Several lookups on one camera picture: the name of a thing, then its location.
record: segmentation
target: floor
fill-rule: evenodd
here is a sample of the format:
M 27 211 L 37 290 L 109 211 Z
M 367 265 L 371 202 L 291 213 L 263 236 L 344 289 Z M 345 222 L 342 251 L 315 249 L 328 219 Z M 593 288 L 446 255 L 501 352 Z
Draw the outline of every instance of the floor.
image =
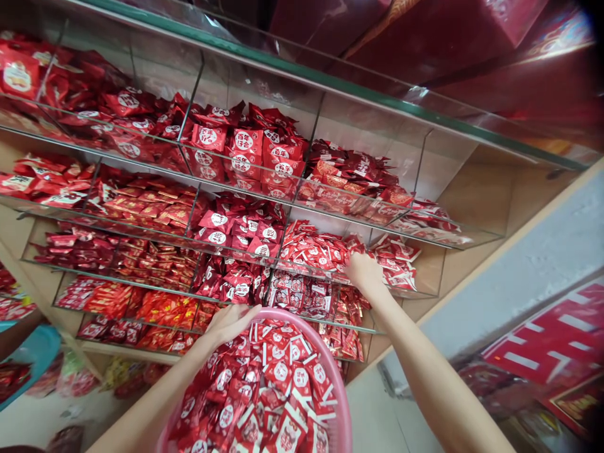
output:
M 0 412 L 0 447 L 31 445 L 45 449 L 57 431 L 83 425 L 82 451 L 86 451 L 133 403 L 115 399 L 112 391 L 95 390 L 81 398 L 61 398 L 56 393 L 42 399 L 23 395 Z
M 417 404 L 390 398 L 376 368 L 348 387 L 354 453 L 443 453 Z

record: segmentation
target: pink plastic basket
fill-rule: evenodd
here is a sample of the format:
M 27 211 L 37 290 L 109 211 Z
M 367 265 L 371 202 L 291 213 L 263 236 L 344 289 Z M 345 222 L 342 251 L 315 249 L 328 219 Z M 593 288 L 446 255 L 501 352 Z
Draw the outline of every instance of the pink plastic basket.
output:
M 319 334 L 298 316 L 279 308 L 263 308 L 255 319 L 273 319 L 286 321 L 298 327 L 305 337 L 313 344 L 314 348 L 321 353 L 321 365 L 325 368 L 327 376 L 332 380 L 333 393 L 338 400 L 335 407 L 336 417 L 329 420 L 329 449 L 335 453 L 352 452 L 352 421 L 350 420 L 350 409 L 348 407 L 348 398 L 344 382 L 340 377 L 338 367 L 333 361 L 332 353 L 329 351 Z M 157 442 L 156 453 L 172 453 L 176 451 L 175 445 L 168 443 L 168 435 L 176 423 L 178 414 L 181 412 L 181 405 L 170 416 L 168 424 L 164 427 L 159 441 Z

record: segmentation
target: blue basket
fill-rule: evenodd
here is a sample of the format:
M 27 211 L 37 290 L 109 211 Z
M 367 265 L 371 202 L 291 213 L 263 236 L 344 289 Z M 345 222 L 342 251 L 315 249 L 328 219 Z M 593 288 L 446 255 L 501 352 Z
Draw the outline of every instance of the blue basket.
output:
M 15 325 L 15 321 L 0 322 L 0 332 Z M 14 395 L 0 405 L 0 411 L 33 386 L 50 367 L 61 348 L 61 337 L 54 327 L 38 326 L 7 359 L 31 364 L 31 377 Z

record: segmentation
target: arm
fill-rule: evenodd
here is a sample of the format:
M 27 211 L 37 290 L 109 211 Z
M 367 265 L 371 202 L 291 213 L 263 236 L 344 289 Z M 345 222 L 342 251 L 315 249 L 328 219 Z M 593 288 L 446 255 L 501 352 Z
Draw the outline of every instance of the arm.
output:
M 381 266 L 353 254 L 346 271 L 369 300 L 401 362 L 409 387 L 447 453 L 513 453 L 514 449 L 477 397 L 391 296 Z
M 218 311 L 206 333 L 176 362 L 87 453 L 152 452 L 170 415 L 199 369 L 214 350 L 243 332 L 258 314 L 256 306 L 244 314 L 246 305 L 231 305 Z
M 11 328 L 0 332 L 0 362 L 16 351 L 42 321 L 44 315 L 35 309 Z

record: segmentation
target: glass shelf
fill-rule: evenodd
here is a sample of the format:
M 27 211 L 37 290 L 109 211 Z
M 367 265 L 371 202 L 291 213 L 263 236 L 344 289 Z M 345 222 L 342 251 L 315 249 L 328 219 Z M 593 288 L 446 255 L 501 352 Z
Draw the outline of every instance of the glass shelf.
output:
M 424 87 L 297 45 L 185 2 L 64 0 L 63 3 L 77 4 L 81 8 L 66 12 L 66 15 L 78 22 L 82 21 L 84 14 L 89 16 L 90 11 L 94 11 L 95 15 L 102 14 L 139 28 L 153 30 L 166 38 L 169 36 L 195 45 L 203 49 L 204 53 L 243 62 L 248 69 L 248 84 L 268 89 L 273 94 L 287 85 L 287 81 L 275 76 L 277 74 L 302 81 L 309 86 L 321 87 L 339 96 L 358 99 L 369 106 L 377 106 L 473 137 L 495 147 L 557 162 L 572 169 L 585 167 L 575 161 L 576 157 L 572 154 L 565 157 L 546 151 L 560 137 L 459 103 Z M 597 156 L 597 153 L 585 149 L 578 160 L 592 164 Z
M 184 3 L 169 1 L 146 5 L 150 7 L 152 4 L 173 6 L 168 16 L 161 18 L 171 21 L 173 25 L 182 24 L 177 24 L 178 21 L 171 18 L 172 13 L 176 14 L 174 17 L 180 17 L 181 21 L 186 21 L 192 14 L 208 24 L 215 23 L 210 14 L 191 9 Z M 98 2 L 101 10 L 111 5 L 118 9 L 129 9 L 138 19 L 144 16 L 142 20 L 151 20 L 153 16 L 153 13 L 141 14 L 142 10 L 118 2 Z M 199 40 L 194 43 L 184 42 L 149 31 L 133 30 L 123 23 L 116 23 L 102 16 L 83 16 L 76 11 L 48 8 L 53 13 L 48 15 L 55 20 L 50 25 L 44 23 L 42 30 L 33 30 L 33 25 L 28 30 L 44 37 L 54 46 L 53 55 L 49 55 L 49 70 L 40 86 L 52 81 L 49 74 L 53 74 L 53 67 L 64 65 L 64 54 L 72 52 L 72 49 L 95 49 L 114 66 L 112 74 L 118 73 L 125 83 L 132 83 L 136 90 L 168 100 L 177 92 L 182 94 L 182 115 L 178 116 L 174 124 L 178 132 L 164 135 L 144 127 L 125 125 L 124 121 L 116 121 L 115 118 L 111 121 L 103 120 L 105 115 L 98 111 L 93 111 L 96 116 L 81 115 L 79 111 L 66 109 L 65 103 L 50 102 L 52 99 L 41 89 L 28 99 L 3 93 L 0 98 L 0 125 L 5 129 L 61 143 L 89 154 L 112 156 L 122 162 L 136 162 L 145 170 L 163 171 L 195 184 L 203 182 L 206 186 L 253 194 L 280 201 L 287 206 L 328 214 L 333 218 L 424 242 L 438 243 L 444 247 L 463 250 L 498 240 L 505 235 L 505 231 L 492 232 L 455 219 L 450 221 L 417 206 L 411 206 L 413 209 L 409 211 L 409 206 L 375 200 L 324 182 L 308 181 L 293 175 L 283 178 L 283 174 L 276 173 L 274 169 L 253 164 L 249 164 L 250 170 L 255 169 L 260 174 L 285 179 L 289 181 L 291 190 L 258 189 L 241 179 L 217 179 L 208 171 L 212 166 L 203 165 L 208 159 L 224 169 L 233 167 L 237 162 L 233 158 L 201 150 L 190 140 L 186 140 L 183 133 L 187 124 L 191 124 L 192 110 L 196 105 L 210 103 L 225 107 L 244 99 L 261 108 L 278 108 L 284 114 L 299 120 L 296 127 L 310 142 L 321 138 L 336 141 L 346 149 L 355 149 L 374 157 L 391 157 L 398 173 L 396 176 L 409 193 L 416 192 L 418 197 L 436 201 L 478 144 L 485 142 L 485 139 L 472 138 L 471 134 L 464 132 L 452 133 L 444 128 L 434 127 L 432 123 L 416 121 L 413 119 L 416 118 L 414 114 L 402 116 L 399 109 L 384 110 L 383 106 L 387 103 L 380 102 L 377 103 L 378 106 L 367 104 L 363 96 L 342 96 L 342 92 L 337 90 L 325 92 L 321 87 L 310 87 L 304 81 L 290 80 L 287 76 L 270 74 L 265 70 L 234 62 L 223 55 L 202 51 L 198 47 Z M 195 33 L 207 34 L 206 31 L 199 30 L 195 30 Z M 229 44 L 229 48 L 233 47 L 231 51 L 244 50 L 238 47 L 240 44 L 231 44 L 234 46 Z M 288 43 L 283 43 L 280 49 L 285 52 L 288 46 Z M 249 48 L 245 51 L 262 53 Z M 274 59 L 268 53 L 265 56 Z M 70 68 L 77 72 L 82 70 L 85 63 L 76 59 L 70 61 Z M 429 97 L 424 96 L 422 99 L 425 101 Z M 407 102 L 397 102 L 418 109 Z M 577 166 L 574 161 L 545 152 L 537 158 L 562 167 L 584 168 L 584 165 Z M 448 209 L 446 204 L 443 205 L 445 210 Z M 448 228 L 449 231 L 445 232 L 432 225 L 410 225 L 406 220 L 414 213 L 421 214 L 436 224 L 446 221 L 453 228 Z
M 91 190 L 86 194 L 86 197 L 81 200 L 80 206 L 82 207 L 78 208 L 77 210 L 45 206 L 38 203 L 34 203 L 29 200 L 13 198 L 11 196 L 0 196 L 0 204 L 8 206 L 22 213 L 27 213 L 43 218 L 68 221 L 76 225 L 91 227 L 104 232 L 117 233 L 126 237 L 153 240 L 159 243 L 175 245 L 177 247 L 194 249 L 199 252 L 211 255 L 222 256 L 225 258 L 234 258 L 252 264 L 260 264 L 262 266 L 271 267 L 273 269 L 284 269 L 304 274 L 307 276 L 319 277 L 347 284 L 346 276 L 341 273 L 326 272 L 323 269 L 311 267 L 304 264 L 294 264 L 288 260 L 281 259 L 281 250 L 283 249 L 283 240 L 285 238 L 285 235 L 282 236 L 281 243 L 278 244 L 278 247 L 277 244 L 275 245 L 275 256 L 266 257 L 264 255 L 257 255 L 251 252 L 245 252 L 243 250 L 231 247 L 217 247 L 215 244 L 203 242 L 196 238 L 191 238 L 190 236 L 194 234 L 193 226 L 191 223 L 193 218 L 192 213 L 189 213 L 186 229 L 184 233 L 181 234 L 175 234 L 167 231 L 158 231 L 139 225 L 132 225 L 130 223 L 125 223 L 125 221 L 121 219 L 116 220 L 112 218 L 107 218 L 105 216 L 99 217 L 101 211 L 99 211 L 98 208 L 102 208 L 103 204 L 98 200 L 98 198 L 93 198 L 92 187 L 96 187 L 102 182 L 100 176 L 100 173 L 102 173 L 102 171 L 99 171 L 99 169 L 104 168 L 102 165 L 105 160 L 107 160 L 107 158 L 100 159 L 96 162 L 97 173 L 92 179 Z M 214 194 L 202 190 L 201 185 L 198 185 L 195 190 L 195 200 L 197 200 L 199 197 L 209 199 L 214 197 Z M 298 207 L 290 207 L 289 210 L 284 210 L 284 214 L 288 217 L 287 224 L 294 218 L 310 218 L 312 223 L 318 225 L 320 227 L 320 230 L 324 230 L 325 232 L 339 233 L 342 236 L 346 236 L 348 233 L 351 232 L 360 233 L 361 236 L 364 237 L 367 241 L 367 245 L 377 240 L 378 233 L 381 233 L 381 230 L 375 231 L 375 228 L 373 226 L 355 224 L 357 228 L 351 228 L 351 225 L 347 221 L 341 221 L 340 224 L 338 224 L 336 221 L 330 220 L 329 217 L 324 218 L 323 213 L 317 213 L 320 215 L 316 216 L 316 218 L 313 219 L 312 217 L 308 216 L 305 210 L 300 210 Z M 442 247 L 437 247 L 428 243 L 422 244 L 421 248 L 422 250 L 431 250 L 431 256 L 435 257 L 430 259 L 429 265 L 424 264 L 428 262 L 428 260 L 424 259 L 424 257 L 422 256 L 420 256 L 420 258 L 416 262 L 414 262 L 414 266 L 417 269 L 417 290 L 412 291 L 410 289 L 402 289 L 391 286 L 390 290 L 393 292 L 394 295 L 413 299 L 432 298 L 438 295 L 440 289 L 440 276 L 442 274 L 442 263 L 444 261 L 444 249 L 442 249 Z
M 39 104 L 41 109 L 52 112 L 52 108 Z M 75 116 L 71 112 L 63 112 L 65 115 Z M 88 118 L 90 123 L 99 123 L 100 127 L 110 126 L 118 128 L 117 126 L 108 125 L 95 120 L 94 118 Z M 92 153 L 100 156 L 102 162 L 114 162 L 113 166 L 116 166 L 117 162 L 124 162 L 128 164 L 135 164 L 138 168 L 145 171 L 161 172 L 166 175 L 170 175 L 175 178 L 186 178 L 191 184 L 203 183 L 206 190 L 211 190 L 211 187 L 220 187 L 236 193 L 242 193 L 251 195 L 254 197 L 267 199 L 276 203 L 281 203 L 285 206 L 296 207 L 304 209 L 310 212 L 321 213 L 329 215 L 334 218 L 347 220 L 359 225 L 366 225 L 377 230 L 392 233 L 402 237 L 414 238 L 422 240 L 424 242 L 440 244 L 444 247 L 455 248 L 459 250 L 465 250 L 471 247 L 482 245 L 494 240 L 503 238 L 504 234 L 489 232 L 482 230 L 471 225 L 456 222 L 449 218 L 444 218 L 423 210 L 413 210 L 409 207 L 402 207 L 397 204 L 389 203 L 383 200 L 370 198 L 357 193 L 346 191 L 342 188 L 329 186 L 318 181 L 310 181 L 307 178 L 287 176 L 282 177 L 282 174 L 278 174 L 274 170 L 266 169 L 254 164 L 247 164 L 251 169 L 255 169 L 259 174 L 269 174 L 273 179 L 280 179 L 289 181 L 291 189 L 286 194 L 279 189 L 274 191 L 263 191 L 255 189 L 249 186 L 242 180 L 220 180 L 208 179 L 203 172 L 200 172 L 199 168 L 205 168 L 202 165 L 195 166 L 194 162 L 188 158 L 189 154 L 201 152 L 205 162 L 218 163 L 220 167 L 232 167 L 233 162 L 237 164 L 235 159 L 225 157 L 222 155 L 215 154 L 207 150 L 201 150 L 200 148 L 194 148 L 189 145 L 183 145 L 177 142 L 169 143 L 168 140 L 152 137 L 153 140 L 161 141 L 161 144 L 154 144 L 154 147 L 163 147 L 168 145 L 173 147 L 178 156 L 184 156 L 185 162 L 181 162 L 183 166 L 178 166 L 175 162 L 165 163 L 165 166 L 161 166 L 158 162 L 142 162 L 140 160 L 133 159 L 133 156 L 125 155 L 115 149 L 110 148 L 99 148 L 92 147 L 90 143 L 82 139 L 66 139 L 62 140 L 59 137 L 44 137 L 39 133 L 32 131 L 26 131 L 23 128 L 17 128 L 15 124 L 8 123 L 6 115 L 2 115 L 0 111 L 0 128 L 8 131 L 18 132 L 29 137 L 40 138 L 48 142 L 57 143 L 61 145 L 68 145 L 71 148 Z M 137 133 L 128 130 L 129 135 L 137 135 Z M 421 139 L 423 145 L 430 143 L 429 137 L 423 137 Z M 415 170 L 419 169 L 419 166 L 414 165 Z M 417 184 L 416 177 L 412 177 L 412 184 Z M 424 217 L 433 219 L 434 222 L 446 222 L 453 226 L 457 231 L 444 231 L 438 228 L 430 226 L 421 226 L 410 223 L 412 221 L 411 214 L 418 213 Z
M 81 328 L 84 326 L 84 324 L 87 323 L 88 321 L 91 321 L 94 318 L 94 316 L 95 315 L 92 315 L 92 314 L 86 314 L 86 315 L 84 315 L 84 317 L 82 318 L 82 322 L 80 323 L 80 327 L 78 328 L 78 332 L 81 330 Z M 156 349 L 156 350 L 153 350 L 153 349 L 143 349 L 143 348 L 138 348 L 136 346 L 132 346 L 132 345 L 128 345 L 128 344 L 104 342 L 102 340 L 90 339 L 90 338 L 85 338 L 85 337 L 80 337 L 80 336 L 76 336 L 75 339 L 76 340 L 80 340 L 81 342 L 87 342 L 89 344 L 105 345 L 105 346 L 108 346 L 108 347 L 124 348 L 125 350 L 129 350 L 129 351 L 140 351 L 140 352 L 143 352 L 143 353 L 151 353 L 151 354 L 157 353 L 157 354 L 162 354 L 163 356 L 175 357 L 175 358 L 182 357 L 182 354 L 178 354 L 178 353 L 174 353 L 174 352 L 167 352 L 167 351 L 160 350 L 160 349 Z M 367 357 L 367 353 L 369 352 L 369 348 L 368 348 L 369 345 L 366 344 L 366 343 L 362 343 L 362 346 L 363 346 L 363 350 L 364 350 L 364 357 Z M 337 360 L 337 361 L 342 361 L 342 362 L 361 363 L 359 361 L 347 359 L 347 358 L 344 358 L 344 357 L 333 357 L 333 358 L 335 360 Z
M 100 280 L 104 280 L 104 281 L 112 281 L 112 282 L 127 284 L 130 286 L 135 286 L 135 287 L 143 288 L 143 289 L 162 291 L 165 293 L 176 294 L 179 296 L 186 296 L 186 297 L 194 298 L 196 300 L 209 302 L 209 303 L 215 304 L 216 306 L 231 304 L 231 302 L 228 302 L 228 301 L 221 301 L 218 299 L 209 298 L 209 297 L 201 296 L 199 294 L 195 294 L 195 293 L 193 293 L 193 290 L 191 288 L 189 288 L 189 291 L 176 291 L 173 289 L 167 289 L 167 288 L 163 288 L 163 287 L 159 287 L 159 286 L 154 286 L 152 284 L 145 284 L 142 282 L 130 281 L 130 280 L 128 280 L 127 277 L 117 274 L 115 271 L 111 271 L 111 270 L 107 270 L 106 272 L 83 271 L 80 269 L 70 269 L 68 267 L 56 266 L 55 264 L 50 264 L 50 263 L 40 263 L 34 259 L 34 257 L 36 255 L 38 255 L 38 252 L 37 252 L 36 248 L 32 245 L 33 243 L 35 243 L 35 242 L 32 242 L 32 239 L 34 241 L 40 240 L 39 233 L 37 230 L 38 230 L 37 228 L 34 228 L 34 230 L 32 232 L 32 237 L 30 237 L 30 242 L 28 242 L 27 247 L 23 251 L 21 260 L 24 262 L 32 263 L 32 264 L 38 264 L 39 266 L 49 267 L 50 269 L 53 269 L 55 271 L 62 271 L 64 273 L 64 275 L 62 276 L 59 288 L 57 290 L 57 293 L 54 297 L 53 305 L 56 306 L 57 308 L 70 310 L 69 308 L 65 308 L 64 306 L 61 306 L 57 302 L 58 302 L 58 299 L 60 298 L 60 295 L 64 292 L 64 289 L 68 285 L 71 284 L 71 282 L 74 280 L 74 276 L 76 276 L 76 275 L 82 275 L 82 276 L 87 276 L 87 277 L 100 279 Z M 108 266 L 108 269 L 111 269 L 113 267 L 112 264 L 110 264 Z M 198 267 L 196 269 L 195 275 L 191 278 L 191 282 L 192 282 L 191 284 L 193 284 L 193 281 L 196 280 L 196 277 L 199 272 L 204 272 L 204 269 L 202 269 L 200 267 Z M 268 288 L 270 287 L 272 278 L 273 278 L 273 275 L 271 273 L 270 277 L 267 280 Z M 335 285 L 335 290 L 339 291 L 339 285 L 337 285 L 337 284 Z M 131 309 L 130 302 L 128 302 L 128 305 L 126 307 L 126 313 L 128 313 L 129 309 Z M 195 315 L 193 317 L 192 323 L 194 323 L 194 321 L 196 320 L 198 311 L 199 311 L 199 304 L 196 306 Z M 363 316 L 364 323 L 361 326 L 353 326 L 353 325 L 349 325 L 346 323 L 340 323 L 340 322 L 335 321 L 335 309 L 333 310 L 333 313 L 330 315 L 329 319 L 317 319 L 317 318 L 310 318 L 310 317 L 305 317 L 305 316 L 301 316 L 301 317 L 303 319 L 311 321 L 311 322 L 333 325 L 336 327 L 342 327 L 342 328 L 351 329 L 351 330 L 357 330 L 359 332 L 366 332 L 366 333 L 370 333 L 372 335 L 381 334 L 381 332 L 377 331 L 374 328 L 374 321 L 373 321 L 373 318 L 371 315 L 371 311 L 364 311 L 363 314 L 364 314 L 364 316 Z M 131 322 L 140 322 L 140 323 L 147 324 L 147 325 L 154 325 L 156 327 L 165 327 L 165 328 L 170 328 L 173 330 L 179 330 L 179 331 L 189 332 L 189 333 L 200 333 L 199 330 L 196 330 L 194 328 L 193 324 L 191 325 L 190 329 L 186 329 L 186 328 L 170 327 L 170 326 L 161 325 L 158 323 L 149 323 L 144 320 L 136 319 L 133 316 L 126 316 L 126 317 L 122 318 L 121 320 L 131 321 Z

